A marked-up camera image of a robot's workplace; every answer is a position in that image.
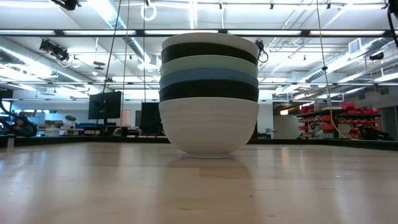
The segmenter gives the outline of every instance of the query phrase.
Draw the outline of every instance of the ceiling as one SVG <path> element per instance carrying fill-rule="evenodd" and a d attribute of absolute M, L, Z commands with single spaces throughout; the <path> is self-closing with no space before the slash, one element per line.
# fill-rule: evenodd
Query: ceiling
<path fill-rule="evenodd" d="M 98 5 L 105 6 L 107 1 L 112 0 L 89 0 L 80 1 L 81 7 L 74 11 L 66 11 L 51 1 L 41 0 L 0 0 L 0 30 L 6 29 L 73 29 L 73 30 L 92 30 L 92 29 L 111 29 L 104 20 L 104 14 L 110 8 L 103 7 L 98 9 Z M 113 1 L 115 10 L 120 4 L 120 18 L 124 24 L 128 24 L 128 29 L 319 29 L 316 0 L 274 0 L 273 9 L 270 9 L 270 1 L 250 1 L 250 0 L 167 0 L 149 1 L 151 7 L 144 9 L 146 17 L 152 16 L 153 7 L 156 8 L 156 15 L 150 21 L 145 21 L 141 16 L 141 7 L 144 1 Z M 382 9 L 384 0 L 331 0 L 331 7 L 327 9 L 327 2 L 319 0 L 319 13 L 322 29 L 362 29 L 362 30 L 388 30 L 387 9 Z M 145 53 L 159 55 L 162 42 L 167 37 L 135 37 L 137 43 L 144 49 Z M 259 81 L 287 82 L 283 88 L 290 86 L 290 82 L 300 82 L 308 76 L 310 71 L 323 66 L 322 48 L 325 60 L 334 60 L 348 51 L 348 44 L 356 37 L 340 38 L 300 38 L 300 37 L 245 37 L 250 41 L 263 40 L 266 52 L 269 54 L 267 63 L 259 66 Z M 58 62 L 49 54 L 43 54 L 39 50 L 42 39 L 49 39 L 52 43 L 61 45 L 68 49 L 70 60 Z M 375 38 L 365 38 L 365 41 L 372 41 Z M 146 65 L 146 69 L 139 67 L 141 61 L 139 57 L 126 46 L 122 37 L 99 37 L 96 44 L 96 37 L 38 37 L 38 36 L 4 36 L 0 37 L 0 47 L 2 43 L 7 43 L 9 50 L 20 55 L 36 60 L 37 63 L 44 64 L 53 71 L 62 71 L 57 77 L 53 77 L 55 82 L 74 82 L 73 77 L 79 75 L 79 80 L 84 82 L 103 82 L 106 75 L 109 56 L 108 77 L 112 77 L 115 82 L 122 82 L 123 75 L 126 82 L 137 82 L 135 85 L 126 85 L 126 89 L 153 89 L 157 85 L 143 85 L 140 82 L 158 82 L 160 79 L 160 62 L 155 67 Z M 396 47 L 394 44 L 387 44 L 380 49 L 384 52 L 383 60 L 369 61 L 365 63 L 365 58 L 360 56 L 352 59 L 349 63 L 339 66 L 332 71 L 330 82 L 338 82 L 342 78 L 368 70 L 372 66 L 386 63 L 396 58 Z M 94 61 L 103 62 L 106 65 L 104 70 L 94 69 Z M 3 76 L 4 69 L 0 70 L 0 81 L 37 81 L 37 77 L 28 76 L 20 78 L 10 78 Z M 372 78 L 381 75 L 381 70 L 372 72 Z M 365 74 L 362 79 L 369 79 Z M 364 82 L 357 78 L 352 82 Z M 2 84 L 1 87 L 20 90 L 19 87 Z M 50 89 L 57 88 L 58 85 L 43 85 Z M 90 93 L 99 92 L 101 86 L 93 86 Z M 122 85 L 107 86 L 108 91 L 119 90 Z M 264 85 L 263 90 L 277 90 L 281 85 Z M 301 94 L 304 92 L 315 91 L 313 87 L 292 88 L 288 92 L 277 91 L 283 96 L 286 93 Z"/>

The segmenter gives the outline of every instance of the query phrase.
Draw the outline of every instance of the air vent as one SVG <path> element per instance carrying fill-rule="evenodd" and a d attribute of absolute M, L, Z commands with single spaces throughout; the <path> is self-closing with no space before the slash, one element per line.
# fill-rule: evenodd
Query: air vent
<path fill-rule="evenodd" d="M 390 93 L 390 90 L 388 88 L 384 88 L 380 90 L 380 95 L 387 95 Z"/>
<path fill-rule="evenodd" d="M 361 50 L 361 39 L 358 38 L 351 43 L 348 44 L 348 49 L 350 54 L 354 54 L 356 52 L 359 52 Z"/>

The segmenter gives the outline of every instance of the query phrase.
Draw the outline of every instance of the bowl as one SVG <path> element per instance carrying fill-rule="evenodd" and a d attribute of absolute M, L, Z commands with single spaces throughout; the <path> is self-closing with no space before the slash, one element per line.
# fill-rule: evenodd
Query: bowl
<path fill-rule="evenodd" d="M 230 68 L 202 67 L 188 68 L 172 72 L 160 79 L 160 89 L 180 82 L 195 80 L 231 80 L 259 86 L 259 80 L 253 75 Z"/>
<path fill-rule="evenodd" d="M 247 51 L 237 49 L 228 45 L 211 44 L 211 43 L 185 43 L 176 44 L 162 50 L 162 63 L 171 62 L 178 58 L 196 56 L 196 55 L 223 55 L 229 57 L 241 58 L 258 65 L 257 57 Z"/>
<path fill-rule="evenodd" d="M 257 66 L 247 60 L 222 55 L 196 55 L 178 58 L 163 64 L 162 68 L 160 68 L 160 76 L 163 77 L 178 70 L 202 67 L 231 68 L 252 74 L 256 78 L 258 74 Z"/>
<path fill-rule="evenodd" d="M 257 102 L 257 86 L 231 80 L 195 80 L 180 82 L 159 91 L 160 102 L 180 98 L 222 97 Z"/>
<path fill-rule="evenodd" d="M 249 52 L 251 55 L 255 56 L 256 58 L 259 56 L 259 47 L 250 40 L 246 40 L 242 37 L 237 37 L 235 35 L 214 34 L 210 32 L 204 32 L 204 33 L 196 32 L 190 34 L 175 35 L 163 42 L 162 49 L 164 50 L 167 47 L 176 44 L 185 44 L 185 43 L 212 43 L 212 44 L 227 45 L 230 47 L 234 47 Z"/>
<path fill-rule="evenodd" d="M 189 157 L 219 159 L 231 156 L 251 138 L 257 121 L 257 102 L 233 98 L 183 98 L 159 104 L 169 141 Z"/>

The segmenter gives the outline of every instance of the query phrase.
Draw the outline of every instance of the white bowl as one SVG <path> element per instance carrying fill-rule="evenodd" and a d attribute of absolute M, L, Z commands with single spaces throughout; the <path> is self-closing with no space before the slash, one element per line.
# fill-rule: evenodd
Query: white bowl
<path fill-rule="evenodd" d="M 253 134 L 259 105 L 234 98 L 183 98 L 159 104 L 169 141 L 189 157 L 226 158 Z"/>
<path fill-rule="evenodd" d="M 249 52 L 251 55 L 256 58 L 259 56 L 259 47 L 251 42 L 250 40 L 246 40 L 242 37 L 237 37 L 235 35 L 229 34 L 214 34 L 214 33 L 190 33 L 190 34 L 180 34 L 175 35 L 167 40 L 165 40 L 162 44 L 162 50 L 167 47 L 175 44 L 185 44 L 185 43 L 211 43 L 211 44 L 221 44 L 227 45 L 230 47 L 234 47 L 237 49 L 244 50 Z"/>

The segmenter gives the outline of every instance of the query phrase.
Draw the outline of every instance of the yellow cable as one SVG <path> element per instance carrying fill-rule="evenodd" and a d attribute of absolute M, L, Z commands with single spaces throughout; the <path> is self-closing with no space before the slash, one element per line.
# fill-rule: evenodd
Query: yellow cable
<path fill-rule="evenodd" d="M 126 27 L 126 38 L 129 37 L 129 21 L 130 21 L 130 0 L 127 7 L 127 27 Z M 122 108 L 121 108 L 121 115 L 120 115 L 120 130 L 122 129 L 122 122 L 123 122 L 123 106 L 124 106 L 124 81 L 126 80 L 126 65 L 127 65 L 127 41 L 126 47 L 124 49 L 124 68 L 123 68 L 123 87 L 122 87 Z"/>
<path fill-rule="evenodd" d="M 319 16 L 319 2 L 317 0 L 317 14 L 318 14 L 318 25 L 319 25 L 319 37 L 320 37 L 320 42 L 321 42 L 321 50 L 322 50 L 322 61 L 323 61 L 323 66 L 326 67 L 326 63 L 325 63 L 325 54 L 323 52 L 323 41 L 322 41 L 322 27 L 321 27 L 321 19 Z M 327 95 L 328 95 L 328 99 L 329 99 L 329 110 L 330 110 L 330 118 L 331 118 L 331 123 L 333 125 L 333 127 L 337 130 L 337 132 L 343 137 L 343 138 L 347 138 L 343 133 L 341 133 L 341 131 L 336 127 L 335 121 L 333 119 L 333 112 L 331 109 L 331 97 L 330 97 L 330 87 L 329 87 L 329 82 L 328 82 L 328 74 L 325 72 L 325 79 L 326 79 L 326 89 L 327 89 Z"/>

